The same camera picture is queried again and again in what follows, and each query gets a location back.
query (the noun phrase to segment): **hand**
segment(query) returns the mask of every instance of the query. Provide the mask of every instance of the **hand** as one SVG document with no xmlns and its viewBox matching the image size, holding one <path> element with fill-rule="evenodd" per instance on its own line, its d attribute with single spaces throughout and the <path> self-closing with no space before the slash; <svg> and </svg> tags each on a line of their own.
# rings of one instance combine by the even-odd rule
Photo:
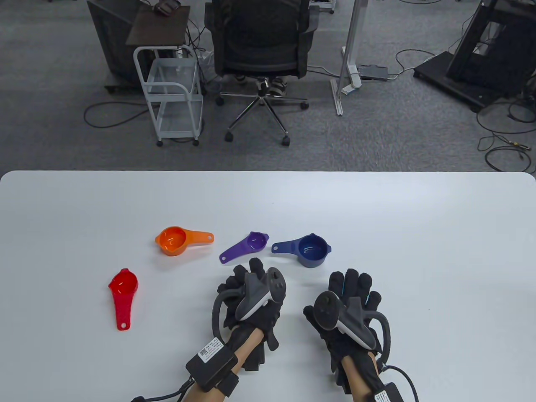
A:
<svg viewBox="0 0 536 402">
<path fill-rule="evenodd" d="M 360 297 L 364 310 L 377 310 L 382 297 L 378 292 L 371 292 L 372 278 L 369 274 L 362 273 L 361 275 L 354 269 L 346 271 L 344 276 L 341 272 L 333 272 L 330 275 L 328 290 L 334 292 L 344 304 L 348 303 L 350 297 Z M 320 327 L 313 316 L 312 306 L 306 306 L 303 309 L 303 314 L 307 321 L 318 331 L 320 337 L 326 342 L 327 350 L 331 354 L 331 371 L 337 371 L 337 384 L 345 388 L 345 392 L 349 389 L 348 378 L 346 377 L 341 360 L 350 356 L 363 380 L 371 388 L 376 391 L 383 387 L 382 381 L 378 377 L 378 371 L 375 365 L 373 356 L 369 355 L 369 351 L 358 345 L 348 335 L 341 333 L 337 328 L 327 331 Z M 373 329 L 370 329 L 376 338 L 377 352 L 381 352 L 378 337 Z"/>
<path fill-rule="evenodd" d="M 258 258 L 252 258 L 249 261 L 249 269 L 254 273 L 257 278 L 262 279 L 266 274 L 263 268 L 263 263 Z M 227 278 L 224 284 L 221 284 L 218 287 L 218 293 L 229 289 L 238 289 L 245 284 L 245 275 L 248 273 L 248 270 L 242 265 L 237 265 L 234 267 L 234 275 Z M 232 330 L 237 325 L 240 327 L 252 327 L 259 328 L 264 332 L 265 339 L 268 342 L 268 347 L 270 350 L 275 350 L 278 347 L 277 340 L 273 336 L 273 327 L 276 324 L 277 319 L 280 316 L 279 311 L 281 310 L 282 303 L 275 303 L 272 300 L 268 302 L 267 305 L 259 308 L 255 313 L 251 315 L 248 319 L 238 322 L 235 317 L 236 307 L 241 301 L 240 297 L 234 297 L 231 299 L 225 300 L 225 305 L 227 306 L 227 315 L 224 321 L 224 327 Z"/>
</svg>

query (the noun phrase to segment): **label sticker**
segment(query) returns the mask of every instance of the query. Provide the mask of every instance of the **label sticker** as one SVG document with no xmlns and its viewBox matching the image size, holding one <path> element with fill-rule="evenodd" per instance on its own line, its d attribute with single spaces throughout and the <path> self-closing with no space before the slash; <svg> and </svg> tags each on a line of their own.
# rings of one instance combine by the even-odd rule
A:
<svg viewBox="0 0 536 402">
<path fill-rule="evenodd" d="M 218 351 L 223 348 L 223 343 L 218 338 L 212 339 L 203 349 L 197 354 L 203 363 L 209 361 Z"/>
<path fill-rule="evenodd" d="M 391 402 L 386 391 L 382 391 L 379 394 L 374 395 L 374 400 L 376 402 Z"/>
</svg>

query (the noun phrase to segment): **white cart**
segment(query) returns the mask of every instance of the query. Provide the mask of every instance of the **white cart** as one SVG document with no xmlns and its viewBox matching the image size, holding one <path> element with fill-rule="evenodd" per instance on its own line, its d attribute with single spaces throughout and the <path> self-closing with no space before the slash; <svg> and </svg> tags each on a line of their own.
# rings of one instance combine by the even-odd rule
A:
<svg viewBox="0 0 536 402">
<path fill-rule="evenodd" d="M 198 146 L 203 130 L 203 95 L 196 58 L 159 56 L 159 50 L 172 50 L 177 54 L 179 49 L 195 54 L 188 46 L 143 46 L 134 51 L 139 81 L 158 137 L 157 146 L 163 145 L 163 138 L 193 138 L 193 145 Z M 142 50 L 153 51 L 155 55 L 147 79 L 138 61 Z"/>
</svg>

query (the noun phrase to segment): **shoe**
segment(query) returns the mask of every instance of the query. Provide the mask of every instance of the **shoe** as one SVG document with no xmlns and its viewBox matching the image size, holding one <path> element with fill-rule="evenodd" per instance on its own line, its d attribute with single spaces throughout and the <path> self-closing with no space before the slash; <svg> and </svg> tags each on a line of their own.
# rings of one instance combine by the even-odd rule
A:
<svg viewBox="0 0 536 402">
<path fill-rule="evenodd" d="M 270 82 L 268 93 L 275 96 L 285 96 L 287 94 L 287 83 L 281 77 L 275 77 Z"/>
</svg>

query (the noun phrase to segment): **black office chair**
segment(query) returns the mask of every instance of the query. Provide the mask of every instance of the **black office chair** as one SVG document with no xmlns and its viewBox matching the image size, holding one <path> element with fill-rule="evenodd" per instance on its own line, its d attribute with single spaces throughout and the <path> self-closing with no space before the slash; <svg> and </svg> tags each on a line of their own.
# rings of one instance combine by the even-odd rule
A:
<svg viewBox="0 0 536 402">
<path fill-rule="evenodd" d="M 212 33 L 216 74 L 257 78 L 256 95 L 221 92 L 223 96 L 254 98 L 228 127 L 225 141 L 232 142 L 231 130 L 256 105 L 266 105 L 285 133 L 282 144 L 290 145 L 288 131 L 270 101 L 299 103 L 307 109 L 307 99 L 268 94 L 269 79 L 283 76 L 302 78 L 307 73 L 307 53 L 318 28 L 318 6 L 309 0 L 213 0 L 205 4 L 205 27 Z"/>
</svg>

